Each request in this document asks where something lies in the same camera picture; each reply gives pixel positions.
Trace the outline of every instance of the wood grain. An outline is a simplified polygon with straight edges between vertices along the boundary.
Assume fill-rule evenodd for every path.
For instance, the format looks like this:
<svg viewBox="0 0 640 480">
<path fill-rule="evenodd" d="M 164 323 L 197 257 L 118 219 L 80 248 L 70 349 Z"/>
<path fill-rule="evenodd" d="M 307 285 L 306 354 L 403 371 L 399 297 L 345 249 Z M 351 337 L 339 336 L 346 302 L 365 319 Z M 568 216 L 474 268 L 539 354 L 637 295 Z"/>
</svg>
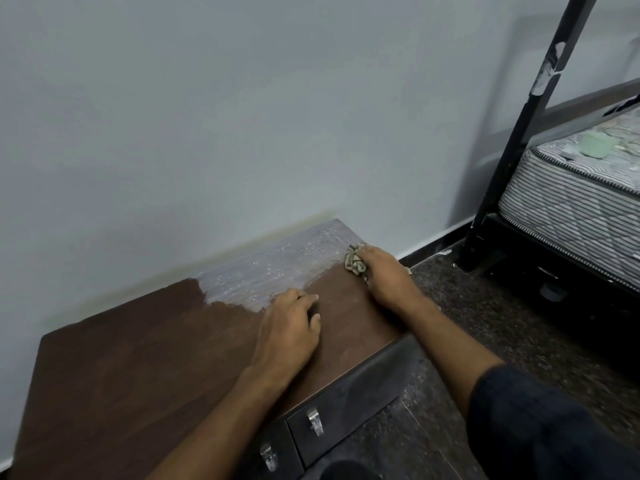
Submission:
<svg viewBox="0 0 640 480">
<path fill-rule="evenodd" d="M 307 290 L 320 295 L 320 345 L 271 418 L 403 332 L 340 265 Z M 185 280 L 44 336 L 12 478 L 144 478 L 231 389 L 261 317 L 207 306 Z"/>
</svg>

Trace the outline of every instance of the gray wall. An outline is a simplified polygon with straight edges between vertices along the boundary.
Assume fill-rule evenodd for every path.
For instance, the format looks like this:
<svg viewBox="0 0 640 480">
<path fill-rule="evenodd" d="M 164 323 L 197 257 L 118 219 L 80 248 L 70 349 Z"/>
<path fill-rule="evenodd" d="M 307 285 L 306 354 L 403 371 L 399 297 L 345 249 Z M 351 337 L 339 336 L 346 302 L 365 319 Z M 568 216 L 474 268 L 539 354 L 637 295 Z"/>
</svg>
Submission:
<svg viewBox="0 0 640 480">
<path fill-rule="evenodd" d="M 40 337 L 286 226 L 473 215 L 566 0 L 0 0 L 0 461 Z M 601 0 L 556 102 L 640 75 Z"/>
</svg>

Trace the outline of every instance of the drawer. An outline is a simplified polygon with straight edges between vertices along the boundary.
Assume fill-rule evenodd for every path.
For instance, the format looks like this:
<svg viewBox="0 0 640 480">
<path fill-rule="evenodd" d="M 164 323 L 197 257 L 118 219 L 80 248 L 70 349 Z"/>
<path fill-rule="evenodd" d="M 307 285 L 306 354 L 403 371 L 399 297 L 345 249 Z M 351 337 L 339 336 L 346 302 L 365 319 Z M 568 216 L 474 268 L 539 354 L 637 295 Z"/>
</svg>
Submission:
<svg viewBox="0 0 640 480">
<path fill-rule="evenodd" d="M 287 423 L 305 467 L 400 396 L 419 358 L 418 343 L 406 334 L 289 416 Z"/>
<path fill-rule="evenodd" d="M 304 472 L 287 423 L 280 419 L 253 439 L 234 480 L 295 480 Z"/>
</svg>

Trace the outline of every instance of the floor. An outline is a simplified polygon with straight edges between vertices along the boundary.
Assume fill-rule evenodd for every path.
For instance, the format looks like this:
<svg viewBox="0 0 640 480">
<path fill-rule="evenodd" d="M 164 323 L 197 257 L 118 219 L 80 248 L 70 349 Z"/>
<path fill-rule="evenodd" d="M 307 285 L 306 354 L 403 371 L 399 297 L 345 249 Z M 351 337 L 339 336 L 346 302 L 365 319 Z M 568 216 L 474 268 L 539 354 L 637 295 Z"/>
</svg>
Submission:
<svg viewBox="0 0 640 480">
<path fill-rule="evenodd" d="M 584 296 L 561 303 L 540 296 L 539 269 L 505 258 L 465 274 L 457 249 L 412 268 L 413 277 L 452 320 L 492 351 L 585 405 L 620 441 L 640 449 L 640 377 L 632 352 L 634 301 Z M 465 424 L 424 358 L 404 395 L 389 404 L 304 476 L 335 460 L 358 460 L 383 478 L 485 478 L 467 445 Z"/>
</svg>

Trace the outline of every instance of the striped mattress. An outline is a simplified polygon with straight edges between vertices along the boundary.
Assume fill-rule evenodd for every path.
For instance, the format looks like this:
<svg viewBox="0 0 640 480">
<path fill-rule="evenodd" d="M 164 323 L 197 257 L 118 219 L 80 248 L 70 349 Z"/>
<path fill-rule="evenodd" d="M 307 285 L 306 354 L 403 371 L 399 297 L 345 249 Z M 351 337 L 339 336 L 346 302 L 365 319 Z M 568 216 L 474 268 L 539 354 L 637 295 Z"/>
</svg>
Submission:
<svg viewBox="0 0 640 480">
<path fill-rule="evenodd" d="M 588 157 L 580 152 L 588 132 L 618 144 L 604 158 Z M 529 148 L 499 212 L 523 232 L 640 292 L 640 108 Z"/>
</svg>

